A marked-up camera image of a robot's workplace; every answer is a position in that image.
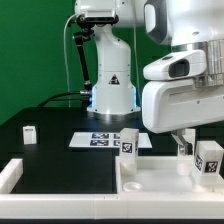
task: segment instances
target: warning label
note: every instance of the warning label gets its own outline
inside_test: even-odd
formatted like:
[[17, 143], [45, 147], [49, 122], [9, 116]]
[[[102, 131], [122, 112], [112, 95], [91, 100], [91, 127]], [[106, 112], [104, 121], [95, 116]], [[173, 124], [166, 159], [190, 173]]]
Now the warning label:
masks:
[[117, 78], [116, 75], [114, 75], [114, 76], [112, 77], [112, 79], [110, 80], [109, 84], [110, 84], [110, 85], [120, 85], [120, 83], [119, 83], [118, 78]]

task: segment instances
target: white plastic casing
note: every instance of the white plastic casing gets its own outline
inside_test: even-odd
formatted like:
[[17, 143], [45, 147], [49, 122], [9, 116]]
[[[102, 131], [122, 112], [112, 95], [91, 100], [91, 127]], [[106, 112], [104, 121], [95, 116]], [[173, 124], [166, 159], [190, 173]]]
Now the white plastic casing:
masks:
[[135, 87], [130, 81], [131, 50], [112, 34], [110, 25], [95, 27], [98, 81], [93, 87], [89, 112], [126, 115], [139, 111]]
[[[183, 59], [187, 60], [189, 63], [190, 69], [188, 75], [171, 77], [170, 66]], [[145, 79], [148, 80], [173, 80], [200, 75], [205, 72], [206, 68], [207, 63], [204, 51], [192, 50], [168, 54], [165, 57], [147, 65], [143, 70], [143, 74]]]
[[224, 39], [223, 0], [167, 0], [172, 45]]
[[224, 86], [195, 88], [193, 79], [149, 82], [143, 90], [144, 126], [155, 133], [224, 120]]
[[113, 10], [119, 17], [116, 27], [133, 27], [144, 25], [144, 4], [146, 0], [77, 0], [75, 13], [85, 14], [87, 11], [100, 12]]
[[145, 6], [145, 26], [146, 31], [151, 32], [156, 27], [156, 12], [152, 5]]

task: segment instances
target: marker cube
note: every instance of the marker cube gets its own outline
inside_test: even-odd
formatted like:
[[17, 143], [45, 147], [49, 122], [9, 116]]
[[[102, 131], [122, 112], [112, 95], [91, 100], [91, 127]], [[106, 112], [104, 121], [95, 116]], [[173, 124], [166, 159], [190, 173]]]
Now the marker cube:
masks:
[[197, 184], [215, 185], [219, 178], [224, 149], [215, 141], [198, 141], [192, 176]]
[[139, 130], [124, 128], [120, 132], [120, 158], [126, 163], [135, 163], [138, 156]]
[[35, 126], [23, 127], [23, 142], [24, 145], [37, 144], [37, 134]]

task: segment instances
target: green backdrop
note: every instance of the green backdrop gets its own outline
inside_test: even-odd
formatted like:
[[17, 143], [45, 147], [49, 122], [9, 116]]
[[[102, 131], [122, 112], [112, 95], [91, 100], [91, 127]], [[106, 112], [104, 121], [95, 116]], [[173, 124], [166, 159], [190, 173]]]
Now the green backdrop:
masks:
[[[67, 17], [74, 13], [74, 2], [0, 0], [0, 124], [23, 108], [35, 107], [46, 98], [67, 91], [63, 30]], [[83, 80], [77, 50], [72, 41], [75, 31], [75, 25], [67, 30], [67, 48], [71, 87], [72, 90], [80, 90]], [[133, 49], [132, 29], [115, 29], [114, 33]], [[94, 41], [86, 43], [84, 48], [90, 77], [95, 83], [97, 54]], [[142, 89], [146, 83], [142, 76], [143, 67], [167, 54], [169, 48], [154, 44], [144, 28], [138, 28], [137, 49]], [[134, 61], [132, 82], [136, 83]]]

